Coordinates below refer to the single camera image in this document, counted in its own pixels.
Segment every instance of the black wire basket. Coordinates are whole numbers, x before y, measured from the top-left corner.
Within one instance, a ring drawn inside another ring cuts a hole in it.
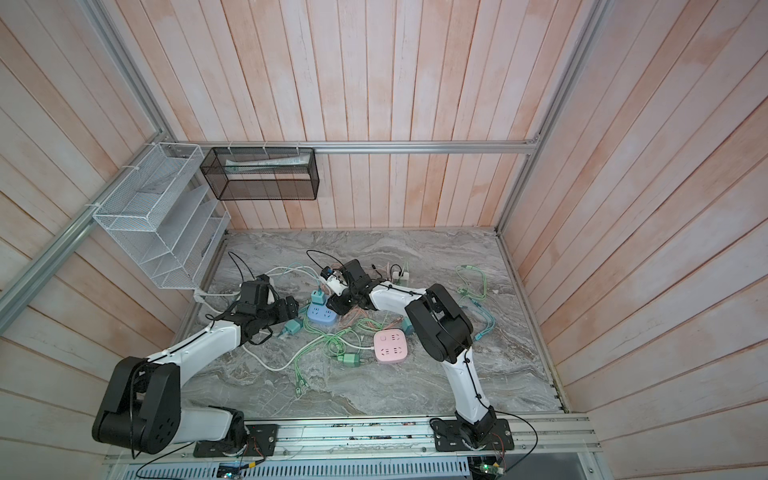
[[[219,200],[315,200],[320,184],[312,148],[214,147],[200,170]]]

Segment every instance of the teal cable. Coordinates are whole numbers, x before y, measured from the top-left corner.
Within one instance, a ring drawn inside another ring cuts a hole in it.
[[[481,305],[480,302],[478,302],[477,300],[472,299],[472,303],[475,304],[475,307],[477,307],[477,310],[478,312],[480,312],[480,315],[482,315],[483,318],[485,318],[485,329],[482,332],[475,335],[475,340],[480,340],[483,336],[488,335],[496,326],[496,317],[494,317],[493,314],[488,309],[486,309],[483,305]]]

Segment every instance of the wire mesh basket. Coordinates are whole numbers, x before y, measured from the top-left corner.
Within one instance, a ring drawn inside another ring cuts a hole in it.
[[[200,170],[219,200],[315,200],[320,184],[312,148],[214,147]]]
[[[155,145],[107,197],[94,219],[106,230],[157,230],[202,161],[199,145]]]
[[[198,287],[229,224],[206,185],[187,189],[202,160],[197,145],[156,145],[94,215],[160,288]]]

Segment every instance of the pink power strip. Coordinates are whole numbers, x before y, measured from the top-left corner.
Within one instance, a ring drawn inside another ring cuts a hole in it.
[[[373,351],[379,363],[400,363],[408,355],[408,343],[402,330],[382,330],[373,336]]]

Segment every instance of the wooden wall panel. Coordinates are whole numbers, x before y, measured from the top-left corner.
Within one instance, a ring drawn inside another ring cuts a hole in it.
[[[0,6],[0,289],[155,134],[80,8]],[[210,53],[209,38],[196,40]],[[105,232],[86,239],[0,339],[5,472],[90,478],[107,449],[90,430],[112,369],[168,346],[188,303]]]
[[[616,2],[504,232],[616,478],[764,476],[766,22]]]
[[[105,1],[179,138],[418,141],[535,135],[594,0],[197,3]],[[492,226],[524,159],[320,156],[318,200],[227,207],[236,229]]]

